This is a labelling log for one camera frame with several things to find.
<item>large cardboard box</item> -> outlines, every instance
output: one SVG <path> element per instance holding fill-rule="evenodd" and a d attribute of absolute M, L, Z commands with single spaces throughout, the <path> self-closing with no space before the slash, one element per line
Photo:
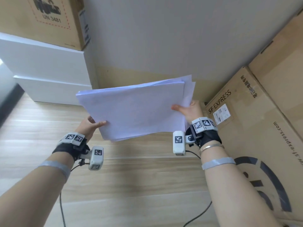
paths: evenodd
<path fill-rule="evenodd" d="M 303 138 L 303 14 L 295 16 L 249 68 Z"/>
<path fill-rule="evenodd" d="M 0 18 L 0 32 L 23 38 L 76 50 L 90 40 L 83 0 L 0 0 Z"/>
<path fill-rule="evenodd" d="M 228 154 L 278 218 L 303 220 L 303 143 L 246 67 L 206 106 Z"/>

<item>stack of paper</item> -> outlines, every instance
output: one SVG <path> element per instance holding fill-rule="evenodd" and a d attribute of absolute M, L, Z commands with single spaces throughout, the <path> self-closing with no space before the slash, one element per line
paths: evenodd
<path fill-rule="evenodd" d="M 156 132 L 185 131 L 184 116 L 173 104 L 188 107 L 195 82 L 190 76 L 126 87 L 80 91 L 80 104 L 96 122 L 105 140 L 120 141 Z"/>

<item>person's left arm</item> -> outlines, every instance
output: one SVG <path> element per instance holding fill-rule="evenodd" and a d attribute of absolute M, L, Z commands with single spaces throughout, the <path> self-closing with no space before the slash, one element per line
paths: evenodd
<path fill-rule="evenodd" d="M 89 116 L 75 132 L 89 141 L 94 131 L 105 124 L 105 121 L 95 123 Z M 74 165 L 73 157 L 67 152 L 55 152 L 46 160 L 64 164 L 69 170 Z M 58 168 L 34 169 L 0 197 L 0 226 L 44 226 L 65 183 L 66 177 Z"/>

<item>red dashed border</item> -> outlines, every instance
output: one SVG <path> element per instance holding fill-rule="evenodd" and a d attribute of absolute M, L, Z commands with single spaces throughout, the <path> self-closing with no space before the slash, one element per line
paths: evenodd
<path fill-rule="evenodd" d="M 64 6 L 63 0 L 61 0 L 61 2 L 62 2 L 62 6 L 63 6 L 63 10 L 64 10 L 64 13 L 65 13 L 65 17 L 66 17 L 66 20 L 67 20 L 68 27 L 64 27 L 64 26 L 60 26 L 60 25 L 56 25 L 56 24 L 52 24 L 52 23 L 48 23 L 48 22 L 44 22 L 44 21 L 38 20 L 38 18 L 37 18 L 37 16 L 36 16 L 35 12 L 34 12 L 34 9 L 33 9 L 32 5 L 31 5 L 30 1 L 29 1 L 29 0 L 27 0 L 27 1 L 28 1 L 29 5 L 31 6 L 31 9 L 32 9 L 33 14 L 34 14 L 34 16 L 35 16 L 35 18 L 36 18 L 36 21 L 41 22 L 41 23 L 44 23 L 44 24 L 56 26 L 56 27 L 59 27 L 59 28 L 71 30 L 71 26 L 69 25 L 69 20 L 68 20 L 66 11 L 65 11 L 65 6 Z"/>

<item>gray tape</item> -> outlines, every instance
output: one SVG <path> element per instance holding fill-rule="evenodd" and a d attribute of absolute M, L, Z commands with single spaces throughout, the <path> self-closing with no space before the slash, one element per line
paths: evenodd
<path fill-rule="evenodd" d="M 52 166 L 52 167 L 60 169 L 62 171 L 62 173 L 64 174 L 64 176 L 66 177 L 66 181 L 69 178 L 69 175 L 71 174 L 71 170 L 66 165 L 59 163 L 57 161 L 44 161 L 39 166 L 37 166 L 37 168 L 41 167 L 41 166 Z"/>
<path fill-rule="evenodd" d="M 214 159 L 209 162 L 206 162 L 202 165 L 202 169 L 206 170 L 206 169 L 209 169 L 209 168 L 212 168 L 215 166 L 219 166 L 222 164 L 228 164 L 228 163 L 236 164 L 233 158 L 227 157 L 227 158 L 221 158 L 221 159 Z"/>

